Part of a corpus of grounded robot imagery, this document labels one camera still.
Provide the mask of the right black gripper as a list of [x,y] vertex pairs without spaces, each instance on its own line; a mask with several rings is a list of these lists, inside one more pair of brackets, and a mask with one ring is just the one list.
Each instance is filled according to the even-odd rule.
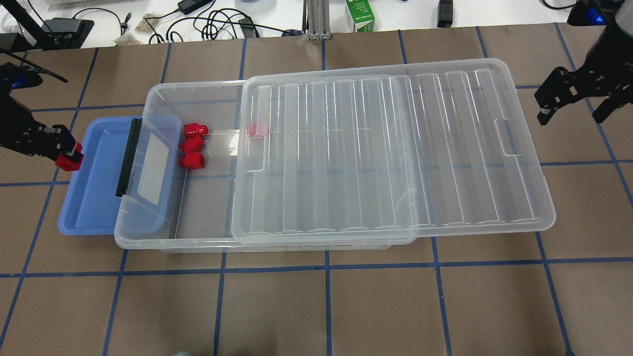
[[[633,101],[632,10],[631,0],[578,0],[567,18],[571,26],[604,26],[578,70],[582,86],[588,88],[586,96],[605,98],[592,112],[597,124]],[[577,79],[577,72],[556,67],[536,90],[541,126],[547,125],[560,108],[579,101]]]

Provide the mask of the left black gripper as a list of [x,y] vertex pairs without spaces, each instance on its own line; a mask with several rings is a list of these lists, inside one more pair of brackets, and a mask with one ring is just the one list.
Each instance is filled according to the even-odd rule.
[[64,125],[53,125],[45,131],[45,124],[36,121],[32,112],[11,97],[16,89],[38,87],[43,83],[38,71],[7,62],[0,67],[0,141],[7,148],[27,156],[42,156],[57,160],[82,160],[81,144]]

